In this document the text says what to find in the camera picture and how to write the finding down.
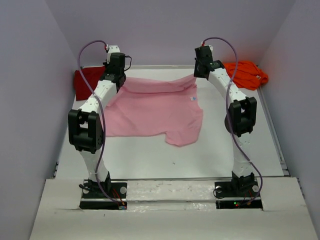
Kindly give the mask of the pink t shirt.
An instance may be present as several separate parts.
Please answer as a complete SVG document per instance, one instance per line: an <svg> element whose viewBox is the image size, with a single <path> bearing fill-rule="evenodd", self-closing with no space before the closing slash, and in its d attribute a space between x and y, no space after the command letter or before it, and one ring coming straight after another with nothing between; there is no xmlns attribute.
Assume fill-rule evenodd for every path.
<svg viewBox="0 0 320 240"><path fill-rule="evenodd" d="M172 81L129 77L104 109L107 137L164 135L177 147L198 140L203 116L193 75Z"/></svg>

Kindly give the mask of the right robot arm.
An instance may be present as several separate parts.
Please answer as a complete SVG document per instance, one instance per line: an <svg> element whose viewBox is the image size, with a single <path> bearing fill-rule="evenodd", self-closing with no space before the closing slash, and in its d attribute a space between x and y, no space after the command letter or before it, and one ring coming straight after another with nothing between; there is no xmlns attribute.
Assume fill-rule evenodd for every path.
<svg viewBox="0 0 320 240"><path fill-rule="evenodd" d="M242 196L255 184L254 169L246 151L256 124L257 100L248 97L231 81L225 66L213 60L209 45L195 48L194 76L208 80L225 100L225 128L232 137L233 169L230 190Z"/></svg>

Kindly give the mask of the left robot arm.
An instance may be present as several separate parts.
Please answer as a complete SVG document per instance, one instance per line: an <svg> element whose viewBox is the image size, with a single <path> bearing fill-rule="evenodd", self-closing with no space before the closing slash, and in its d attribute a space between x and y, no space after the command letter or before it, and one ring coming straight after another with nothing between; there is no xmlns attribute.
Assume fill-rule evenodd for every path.
<svg viewBox="0 0 320 240"><path fill-rule="evenodd" d="M69 143L82 156L88 179L94 182L93 191L104 198L110 194L110 173L102 159L106 131L104 109L126 80L126 55L119 51L107 54L105 70L89 98L78 109L68 113Z"/></svg>

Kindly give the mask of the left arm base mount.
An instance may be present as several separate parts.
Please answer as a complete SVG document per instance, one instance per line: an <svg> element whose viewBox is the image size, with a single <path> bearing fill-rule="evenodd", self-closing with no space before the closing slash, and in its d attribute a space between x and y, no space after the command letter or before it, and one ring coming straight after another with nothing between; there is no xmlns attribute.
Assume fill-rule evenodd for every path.
<svg viewBox="0 0 320 240"><path fill-rule="evenodd" d="M79 184L82 190L79 208L82 210L126 210L128 183L112 181L95 182L85 179Z"/></svg>

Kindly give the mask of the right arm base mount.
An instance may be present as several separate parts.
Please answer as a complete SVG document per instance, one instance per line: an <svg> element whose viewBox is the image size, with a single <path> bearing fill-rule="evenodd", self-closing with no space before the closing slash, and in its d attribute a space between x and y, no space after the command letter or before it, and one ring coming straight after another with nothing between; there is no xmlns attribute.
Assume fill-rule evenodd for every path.
<svg viewBox="0 0 320 240"><path fill-rule="evenodd" d="M263 208L258 182L253 173L241 177L233 173L230 180L215 182L212 194L216 198L218 210Z"/></svg>

